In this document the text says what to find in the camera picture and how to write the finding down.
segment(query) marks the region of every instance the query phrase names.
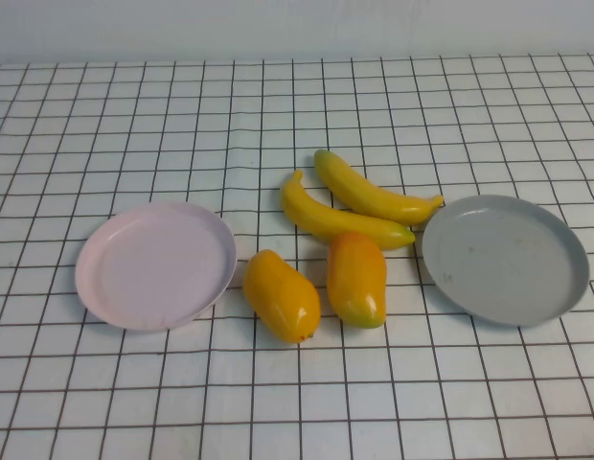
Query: plate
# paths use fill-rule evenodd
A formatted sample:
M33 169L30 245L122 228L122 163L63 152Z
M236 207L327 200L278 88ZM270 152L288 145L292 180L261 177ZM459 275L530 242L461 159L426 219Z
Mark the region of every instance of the plate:
M423 258L450 300L496 323L555 318L588 287L588 259L569 227L508 196L470 196L440 210L425 228Z
M76 264L83 304L101 320L140 331L180 326L227 288L236 243L216 214L190 203L151 203L104 223Z

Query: yellow mango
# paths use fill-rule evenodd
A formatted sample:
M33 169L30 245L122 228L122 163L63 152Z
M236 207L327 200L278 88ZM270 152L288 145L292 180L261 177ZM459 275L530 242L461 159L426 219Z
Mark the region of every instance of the yellow mango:
M331 242L327 294L331 307L347 324L377 328L386 320L386 260L376 243L359 233Z
M243 293L265 326L286 342L303 342L318 328L320 299L316 288L269 249L248 262Z

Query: plate rim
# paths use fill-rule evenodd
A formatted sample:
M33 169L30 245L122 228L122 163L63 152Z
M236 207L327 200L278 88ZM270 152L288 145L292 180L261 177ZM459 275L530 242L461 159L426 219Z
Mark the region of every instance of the plate rim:
M429 268L430 266L432 266L432 263L431 263L432 256L429 255L430 251L427 249L428 247L431 247L431 243L427 244L427 241L430 241L430 239L432 238L431 237L431 233L432 233L431 228L435 228L435 226L438 224L438 220L446 219L447 217L452 216L452 208L456 207L455 205L462 204L462 203L465 204L466 201L475 201L476 203L478 203L479 201L487 201L487 200L494 200L496 202L504 202L505 201L507 203L508 202L513 203L512 205L514 207L516 205L518 205L522 209L524 209L524 208L532 209L532 210L534 210L534 212L540 213L541 215L546 216L548 219L550 219L551 221L554 221L556 224L560 224L559 228L561 228L562 229L561 231L564 232L564 236L566 238L569 238L570 240L572 240L573 243L575 243L577 245L577 247L580 248L581 252L578 255L578 258L583 259L582 262L584 262L584 267L586 268L585 279L581 283L582 285L579 286L580 297L578 298L579 300L577 302L575 302L575 303L568 302L569 305L561 313L555 314L553 316L548 316L544 319L538 320L537 322L515 322L515 321L511 322L511 321L503 321L503 320L499 320L499 319L494 319L494 318L490 318L486 315L483 315L480 312L478 312L470 307L466 307L466 306L462 305L461 303L457 302L446 292L446 290L444 289L444 283L441 283L440 280L436 279L434 277L433 273L431 272L431 269ZM518 327L520 327L520 326L525 326L525 327L526 326L535 326L537 324L541 324L546 321L550 321L552 319L561 317L562 315L566 314L568 311L571 311L574 307L576 307L578 302L580 302L580 300L584 297L586 291L588 290L588 286L590 283L590 263L588 260L588 255L586 254L586 251L584 250L584 246L583 246L582 242L580 241L580 239L578 238L578 236L576 235L576 233L574 233L574 231L561 218L559 218L555 214L551 213L547 209L544 209L541 206L539 206L531 201L527 201L525 199L521 199L521 198L517 198L517 197L513 197L513 196L494 195L494 194L471 195L471 196L462 197L460 199L457 199L456 201L452 201L451 203L447 204L445 207L440 209L435 215L433 215L433 217L429 220L429 222L425 226L425 229L423 232L422 252L423 252L423 262L427 268L429 275L431 276L431 279L434 281L435 286L438 288L438 290L442 293L442 295L447 300L449 300L453 305L466 311L468 314L471 314L478 318L482 318L486 321L489 321L489 322L491 322L493 324L497 324L497 325L518 326Z
M201 216L204 216L207 220L214 221L215 224L219 224L221 227L223 227L227 233L227 236L230 237L227 240L229 242L231 242L231 246L227 247L225 244L223 245L224 254L228 256L228 258L227 258L228 262L226 265L226 269L227 269L227 273L229 273L228 280L226 283L224 283L224 286L222 286L222 288L218 291L216 296L211 300L211 302L207 306L201 308L200 310L196 310L193 314L189 315L188 317L183 317L183 318L180 318L173 322L165 323L160 327L157 327L157 326L142 327L141 325L134 326L132 324L124 324L120 320L116 321L115 317L111 317L111 315L108 317L108 315L106 315L105 312L103 312L103 311L100 312L100 309L96 308L97 302L93 301L93 299L90 298L89 296L82 295L82 293L84 292L83 285L86 283L89 283L88 279L91 276L91 273L93 273L90 270L85 270L85 268L88 266L88 264L84 264L84 260L85 260L85 257L91 252L91 250L95 244L95 239L96 239L95 237L99 238L100 235L103 233L103 231L107 231L107 228L109 226L116 223L117 219L125 219L132 215L142 214L143 212L158 213L158 212L171 211L171 210L173 210L174 212L179 212L180 209L190 209L191 211L195 211L198 214L200 214ZM105 240L103 243L103 246L106 246L107 242L108 242L108 240ZM107 324L110 324L117 328L130 330L130 331L140 331L140 332L167 331L169 329L173 329L173 328L182 326L184 324L187 324L187 323L191 322L193 319L202 315L205 311L207 311L218 300L220 295L222 295L222 293L231 284L231 280L233 279L233 277L235 275L237 263L238 263L238 249L237 249L235 235L231 231L231 228L229 227L229 225L227 225L227 223L220 216L218 216L216 213L214 213L213 211L210 211L209 209L206 209L202 206L199 206L197 204L190 203L188 201L149 202L149 203L135 206L135 207L130 208L126 211L123 211L122 213L112 216L111 218L106 220L104 223L102 223L99 227L97 227L95 229L95 231L86 239L86 242L84 243L82 249L80 250L80 253L76 260L76 267L74 270L76 293L77 293L80 301L83 303L83 305L89 311L91 311L93 314L95 314L98 318L100 318L103 322L105 322Z

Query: grid pattern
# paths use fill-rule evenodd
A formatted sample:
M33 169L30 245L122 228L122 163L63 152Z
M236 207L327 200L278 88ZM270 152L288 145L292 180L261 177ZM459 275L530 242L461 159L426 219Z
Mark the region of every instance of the grid pattern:
M326 304L325 247L283 217L335 150L401 193L519 196L563 219L592 281L562 319L496 328L448 305L419 244L388 252L383 328ZM76 257L109 217L181 200L236 235L190 325L88 313ZM422 229L415 229L417 235ZM271 248L320 290L298 347L240 292ZM0 65L0 459L594 458L594 56Z

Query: plastic banana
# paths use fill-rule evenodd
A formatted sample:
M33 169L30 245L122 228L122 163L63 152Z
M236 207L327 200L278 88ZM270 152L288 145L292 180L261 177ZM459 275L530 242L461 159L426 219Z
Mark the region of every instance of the plastic banana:
M311 198L301 185L303 172L296 170L282 188L286 216L314 237L330 242L345 232L367 235L380 249L397 249L414 242L414 234L402 225L381 218L332 209Z
M381 189L355 172L332 151L318 150L314 153L314 166L334 195L365 216L416 225L429 219L444 202L441 195L425 199Z

